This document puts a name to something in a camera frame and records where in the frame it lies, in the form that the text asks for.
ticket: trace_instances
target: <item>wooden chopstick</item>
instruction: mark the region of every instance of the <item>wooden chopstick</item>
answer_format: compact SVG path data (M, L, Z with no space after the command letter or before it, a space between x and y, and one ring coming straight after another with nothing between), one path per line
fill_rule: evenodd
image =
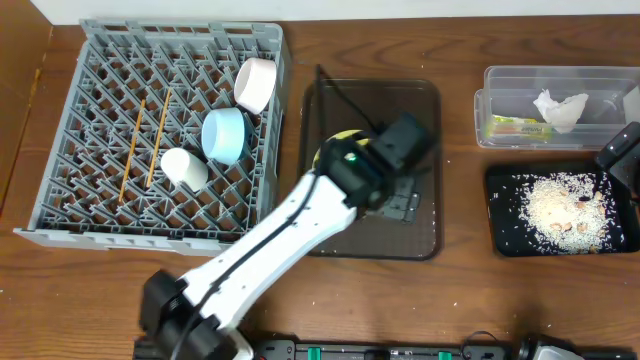
M127 167L124 168L124 177L122 178L122 186L120 187L120 196L118 196L118 203L122 202L122 197L124 196L124 187L127 183L127 179L129 178L129 170L131 169L131 156L133 156L133 151L136 148L136 136L138 135L138 131L140 131L140 122L142 122L142 113L144 112L145 105L146 100L142 99L142 103L140 103L140 111L138 112L138 121L136 121L136 130L133 132L133 138L131 139L131 148L129 148Z
M164 121L167 118L167 109L169 108L169 98L171 97L171 88L167 91L167 98L164 101L164 107L162 108L162 117L160 118L160 125L158 126L158 135L156 136L156 148L153 150L153 157L151 158L151 167L149 168L149 177L147 178L147 188L151 186L151 179L153 179L153 170L156 167L156 158L158 157L158 149L160 149L160 139L162 139L162 129L164 129Z

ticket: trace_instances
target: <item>light blue cup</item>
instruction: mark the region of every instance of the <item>light blue cup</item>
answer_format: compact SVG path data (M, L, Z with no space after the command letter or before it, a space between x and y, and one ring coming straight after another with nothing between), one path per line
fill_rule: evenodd
M247 147L246 134L240 110L212 110L204 119L200 135L204 155L225 165L233 165Z

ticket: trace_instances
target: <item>white wall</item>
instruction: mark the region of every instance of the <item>white wall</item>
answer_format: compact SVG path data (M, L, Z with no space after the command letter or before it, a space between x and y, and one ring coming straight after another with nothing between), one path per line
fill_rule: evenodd
M640 0L31 0L54 25L100 17L333 20L640 14Z

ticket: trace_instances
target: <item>crumpled tissue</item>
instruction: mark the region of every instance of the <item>crumpled tissue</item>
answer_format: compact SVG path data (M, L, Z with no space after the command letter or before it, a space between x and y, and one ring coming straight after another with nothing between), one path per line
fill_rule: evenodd
M570 96L559 103L551 99L549 90L542 90L533 104L538 108L546 122L556 125L553 128L557 132L565 134L575 128L588 98L589 95L587 94L579 94Z

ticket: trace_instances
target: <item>gray dish rack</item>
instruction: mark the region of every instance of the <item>gray dish rack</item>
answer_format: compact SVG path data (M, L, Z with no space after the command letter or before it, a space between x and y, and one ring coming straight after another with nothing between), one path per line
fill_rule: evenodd
M60 124L29 224L15 233L43 246L132 248L215 256L273 208L276 162L287 106L291 59L276 24L188 25L84 20L78 57ZM200 129L213 109L233 107L234 79L245 59L274 60L278 75L267 108L243 111L248 150L232 166L207 161ZM145 187L161 112L169 111L150 188ZM125 200L118 203L141 100L140 132ZM182 147L209 167L194 193L174 186L159 167Z

